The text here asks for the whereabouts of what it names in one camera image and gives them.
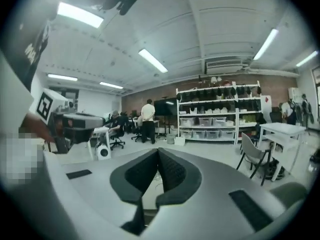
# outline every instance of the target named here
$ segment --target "wall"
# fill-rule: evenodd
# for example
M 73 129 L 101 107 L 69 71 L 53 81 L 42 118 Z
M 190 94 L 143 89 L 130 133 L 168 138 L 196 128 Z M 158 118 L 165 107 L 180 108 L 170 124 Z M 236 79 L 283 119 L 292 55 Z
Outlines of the wall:
M 41 77 L 41 74 L 36 72 L 34 74 L 32 83 L 31 83 L 31 95 L 33 97 L 33 103 L 29 108 L 29 111 L 32 113 L 36 112 L 37 105 L 40 99 L 40 96 L 43 92 L 43 89 L 46 88 L 46 82 L 45 80 Z
M 105 113 L 111 113 L 114 109 L 113 102 L 118 102 L 119 112 L 121 112 L 121 98 L 102 92 L 79 90 L 78 112 L 92 114 L 103 117 Z
M 297 85 L 302 94 L 306 95 L 307 100 L 310 102 L 312 114 L 314 117 L 314 123 L 309 122 L 309 128 L 320 130 L 320 124 L 317 122 L 318 118 L 318 100 L 317 90 L 314 82 L 314 77 L 311 69 L 305 69 L 300 73 L 300 77 L 297 79 Z
M 167 96 L 173 98 L 176 96 L 176 88 L 180 91 L 189 90 L 194 87 L 205 88 L 209 87 L 209 79 L 206 84 L 200 85 L 197 79 L 183 81 L 165 86 L 152 88 L 149 90 L 140 91 L 137 93 L 129 94 L 122 97 L 122 110 L 127 111 L 129 114 L 132 110 L 137 110 L 139 113 L 142 106 L 147 103 L 147 99 L 153 101 L 161 100 L 162 97 Z M 284 77 L 276 75 L 252 75 L 252 74 L 239 74 L 229 75 L 222 77 L 223 81 L 235 81 L 238 85 L 241 84 L 256 84 L 260 82 L 263 95 L 270 95 L 272 106 L 278 106 L 279 103 L 286 102 L 289 99 L 288 88 L 297 87 L 297 81 L 293 77 Z

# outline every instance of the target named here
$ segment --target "white wall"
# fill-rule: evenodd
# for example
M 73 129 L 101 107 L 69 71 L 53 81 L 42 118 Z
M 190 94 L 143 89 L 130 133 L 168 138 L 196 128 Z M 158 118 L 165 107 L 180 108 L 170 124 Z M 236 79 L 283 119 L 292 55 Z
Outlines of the white wall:
M 103 117 L 105 113 L 111 113 L 113 102 L 119 103 L 119 113 L 121 112 L 121 97 L 102 92 L 79 90 L 78 112 L 92 114 Z
M 32 105 L 29 108 L 30 112 L 33 112 L 33 113 L 36 112 L 38 101 L 39 101 L 40 96 L 43 92 L 43 89 L 46 87 L 47 87 L 47 85 L 46 85 L 44 79 L 42 79 L 41 75 L 36 72 L 34 74 L 32 84 L 31 84 L 31 95 L 34 100 L 33 100 Z
M 300 77 L 296 80 L 297 86 L 302 94 L 306 95 L 307 100 L 310 102 L 312 114 L 314 117 L 314 123 L 311 124 L 309 121 L 309 128 L 320 130 L 320 124 L 317 122 L 318 119 L 318 100 L 317 90 L 314 81 L 314 77 L 311 69 L 305 69 L 300 72 Z

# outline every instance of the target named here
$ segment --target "white ceiling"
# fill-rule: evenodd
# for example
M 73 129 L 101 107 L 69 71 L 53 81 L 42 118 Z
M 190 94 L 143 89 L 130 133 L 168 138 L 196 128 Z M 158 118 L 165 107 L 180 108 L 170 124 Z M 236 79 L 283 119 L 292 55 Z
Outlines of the white ceiling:
M 125 16 L 115 8 L 98 14 L 104 18 L 99 29 L 62 16 L 54 20 L 38 68 L 79 80 L 48 79 L 49 85 L 127 94 L 201 75 L 205 59 L 238 57 L 254 69 L 291 70 L 315 50 L 287 0 L 138 0 Z M 272 28 L 277 37 L 252 61 Z M 140 57 L 142 48 L 168 72 Z

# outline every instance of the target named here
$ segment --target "air conditioner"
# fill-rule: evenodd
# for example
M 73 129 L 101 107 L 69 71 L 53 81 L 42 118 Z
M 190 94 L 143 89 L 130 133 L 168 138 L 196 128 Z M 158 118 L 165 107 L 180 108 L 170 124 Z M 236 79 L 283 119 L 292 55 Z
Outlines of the air conditioner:
M 207 75 L 235 73 L 244 66 L 242 60 L 237 58 L 207 60 L 205 63 Z

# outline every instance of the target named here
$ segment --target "brick wall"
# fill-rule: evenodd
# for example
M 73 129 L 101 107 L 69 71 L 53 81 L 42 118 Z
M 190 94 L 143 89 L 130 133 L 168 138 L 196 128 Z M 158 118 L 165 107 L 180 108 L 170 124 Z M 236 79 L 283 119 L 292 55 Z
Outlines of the brick wall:
M 128 114 L 132 110 L 137 110 L 140 113 L 141 108 L 147 103 L 147 99 L 153 101 L 161 100 L 162 97 L 167 96 L 168 98 L 176 97 L 176 88 L 180 91 L 189 90 L 194 87 L 206 88 L 209 87 L 209 78 L 206 79 L 206 83 L 200 85 L 197 79 L 182 81 L 178 83 L 172 83 L 149 90 L 140 91 L 127 96 L 122 97 L 122 111 L 127 111 Z M 276 107 L 279 103 L 283 103 L 289 99 L 288 88 L 297 87 L 297 81 L 293 77 L 284 77 L 276 75 L 259 75 L 259 74 L 239 74 L 229 75 L 222 77 L 223 81 L 235 81 L 237 85 L 241 84 L 256 84 L 260 82 L 261 90 L 263 95 L 270 95 L 272 106 Z

